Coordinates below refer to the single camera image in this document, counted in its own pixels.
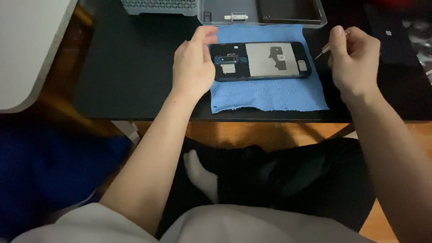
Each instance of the forearm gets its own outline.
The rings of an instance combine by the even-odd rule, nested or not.
[[[156,232],[195,106],[170,94],[140,144],[110,185],[100,203],[150,234]]]
[[[347,102],[382,208],[401,242],[432,232],[432,167],[379,90]]]

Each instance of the blue fabric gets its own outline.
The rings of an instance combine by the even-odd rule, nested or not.
[[[127,155],[127,137],[59,134],[0,123],[0,238],[86,200]]]
[[[328,110],[324,93],[309,48],[302,33],[302,25],[219,27],[218,43],[234,42],[301,42],[312,66],[306,79],[254,80],[214,82],[210,88],[212,113],[241,107],[255,107],[263,111]]]

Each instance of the foot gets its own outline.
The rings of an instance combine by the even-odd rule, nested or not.
[[[183,160],[187,176],[192,184],[201,190],[214,204],[218,203],[217,175],[206,170],[201,165],[195,150],[183,154]]]

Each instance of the smartphone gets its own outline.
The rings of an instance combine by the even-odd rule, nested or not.
[[[219,82],[306,78],[312,73],[300,42],[213,44],[210,54]]]

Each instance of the gray basket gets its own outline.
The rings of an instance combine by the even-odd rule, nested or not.
[[[128,14],[181,13],[185,16],[197,14],[197,0],[121,0]]]

